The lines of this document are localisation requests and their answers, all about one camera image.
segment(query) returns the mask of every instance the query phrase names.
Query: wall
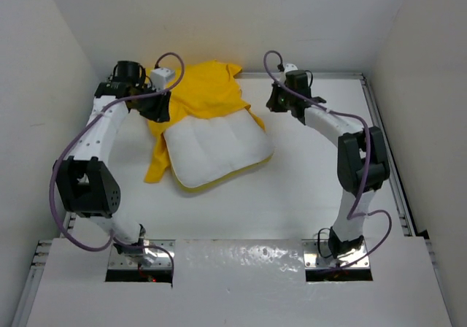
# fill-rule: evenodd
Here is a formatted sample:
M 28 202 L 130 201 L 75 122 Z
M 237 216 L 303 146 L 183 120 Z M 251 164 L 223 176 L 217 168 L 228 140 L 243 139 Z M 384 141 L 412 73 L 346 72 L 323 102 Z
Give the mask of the wall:
M 97 76 L 53 0 L 0 0 L 0 326 L 10 326 L 38 239 L 54 158 L 85 124 Z
M 299 66 L 368 72 L 402 0 L 55 0 L 101 75 L 167 50 L 263 71 L 275 48 Z
M 467 0 L 406 0 L 371 83 L 456 326 L 467 326 Z

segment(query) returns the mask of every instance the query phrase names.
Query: white pillow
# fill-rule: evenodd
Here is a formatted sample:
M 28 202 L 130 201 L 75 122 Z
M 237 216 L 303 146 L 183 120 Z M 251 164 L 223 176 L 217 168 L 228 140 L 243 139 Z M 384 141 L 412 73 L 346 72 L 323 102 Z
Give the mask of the white pillow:
M 245 109 L 212 119 L 188 116 L 168 128 L 164 138 L 171 167 L 187 191 L 267 161 L 274 146 Z

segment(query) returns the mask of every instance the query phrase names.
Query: white table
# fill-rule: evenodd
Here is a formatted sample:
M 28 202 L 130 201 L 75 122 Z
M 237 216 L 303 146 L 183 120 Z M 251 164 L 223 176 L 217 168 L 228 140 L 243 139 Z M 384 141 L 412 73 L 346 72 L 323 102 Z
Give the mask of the white table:
M 150 238 L 177 240 L 173 290 L 104 282 L 108 251 L 86 253 L 55 239 L 28 326 L 450 326 L 424 241 L 404 237 L 389 182 L 371 204 L 394 222 L 371 256 L 374 281 L 305 283 L 299 239 L 336 218 L 337 151 L 289 114 L 265 108 L 270 80 L 239 81 L 276 146 L 265 166 L 195 195 L 178 190 L 170 172 L 144 184 L 154 141 L 134 112 L 111 153 L 109 168 L 122 190 L 118 211 L 131 213 Z M 317 78 L 313 95 L 371 121 L 357 77 Z M 366 221 L 369 247 L 386 229 L 383 216 Z M 90 245 L 106 239 L 80 218 L 73 233 Z M 264 248 L 270 261 L 256 255 Z

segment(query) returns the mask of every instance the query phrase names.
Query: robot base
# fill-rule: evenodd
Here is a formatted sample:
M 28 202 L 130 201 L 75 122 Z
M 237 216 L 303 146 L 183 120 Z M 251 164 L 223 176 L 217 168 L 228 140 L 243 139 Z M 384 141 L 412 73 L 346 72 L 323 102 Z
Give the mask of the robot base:
M 366 254 L 366 243 L 357 250 L 340 255 L 334 259 L 328 248 L 328 240 L 320 240 L 320 249 L 323 256 L 318 251 L 318 241 L 316 239 L 304 240 L 304 264 L 307 282 L 322 281 L 372 281 L 369 258 L 364 258 L 345 269 L 336 269 L 347 263 L 358 260 Z
M 175 255 L 174 240 L 149 239 L 150 245 L 166 249 L 172 257 Z M 162 282 L 171 283 L 171 261 L 169 256 L 156 249 L 144 250 L 147 265 L 138 269 L 136 260 L 118 254 L 112 247 L 107 267 L 106 282 Z

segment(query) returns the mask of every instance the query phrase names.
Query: yellow cloth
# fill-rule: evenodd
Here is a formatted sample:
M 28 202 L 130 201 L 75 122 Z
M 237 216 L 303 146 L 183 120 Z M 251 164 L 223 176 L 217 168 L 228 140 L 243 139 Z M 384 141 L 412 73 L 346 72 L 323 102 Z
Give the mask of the yellow cloth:
M 263 121 L 252 114 L 250 105 L 242 100 L 242 91 L 234 79 L 234 75 L 241 70 L 242 68 L 236 64 L 218 61 L 204 62 L 185 69 L 182 82 L 172 90 L 169 104 L 170 121 L 166 123 L 148 121 L 156 143 L 145 182 L 159 182 L 170 166 L 169 151 L 163 132 L 188 115 L 210 119 L 247 109 L 256 123 L 263 130 L 265 129 Z M 179 75 L 180 70 L 177 70 L 176 77 Z

